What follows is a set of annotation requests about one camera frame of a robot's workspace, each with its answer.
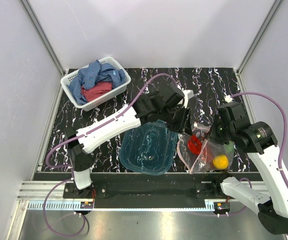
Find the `clear zip top bag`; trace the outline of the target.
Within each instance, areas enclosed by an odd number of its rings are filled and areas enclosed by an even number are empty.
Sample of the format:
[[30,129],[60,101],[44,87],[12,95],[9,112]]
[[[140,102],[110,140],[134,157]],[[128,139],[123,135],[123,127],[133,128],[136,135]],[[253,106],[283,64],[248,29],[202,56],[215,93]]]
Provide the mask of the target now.
[[[204,133],[209,131],[210,127],[204,126],[199,123],[194,123],[193,129],[192,129],[192,135],[195,135],[197,137],[204,137]],[[177,143],[177,154],[181,161],[185,164],[185,166],[188,168],[188,172],[190,174],[196,174],[196,173],[203,173],[203,172],[211,172],[211,171],[226,171],[228,170],[233,162],[234,153],[226,154],[225,156],[229,160],[229,166],[226,169],[216,169],[213,166],[212,160],[207,158],[207,149],[206,147],[209,145],[220,145],[216,143],[212,143],[208,140],[204,140],[202,151],[199,155],[192,154],[190,150],[187,147],[187,142],[189,140],[190,136],[183,135],[178,143]]]

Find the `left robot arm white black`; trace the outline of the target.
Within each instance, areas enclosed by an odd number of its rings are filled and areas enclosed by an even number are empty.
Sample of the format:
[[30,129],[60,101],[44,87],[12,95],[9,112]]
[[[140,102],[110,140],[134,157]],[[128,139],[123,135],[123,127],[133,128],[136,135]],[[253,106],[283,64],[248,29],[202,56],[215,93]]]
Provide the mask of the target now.
[[89,154],[104,142],[158,120],[175,133],[191,135],[189,100],[192,90],[180,90],[174,85],[146,94],[138,94],[130,104],[88,127],[65,130],[66,145],[72,162],[74,192],[81,198],[91,194],[90,168],[94,161]]

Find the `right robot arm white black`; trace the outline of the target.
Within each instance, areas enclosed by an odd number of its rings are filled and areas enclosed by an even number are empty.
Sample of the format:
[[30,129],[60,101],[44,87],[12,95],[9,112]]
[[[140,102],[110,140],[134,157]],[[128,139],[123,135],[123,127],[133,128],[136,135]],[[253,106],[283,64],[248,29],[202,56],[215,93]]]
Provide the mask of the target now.
[[270,126],[262,121],[251,123],[239,102],[220,105],[207,140],[217,144],[233,142],[251,158],[269,194],[242,184],[229,173],[221,173],[210,184],[216,198],[230,196],[258,217],[273,235],[288,234],[288,172],[278,161],[280,149]]

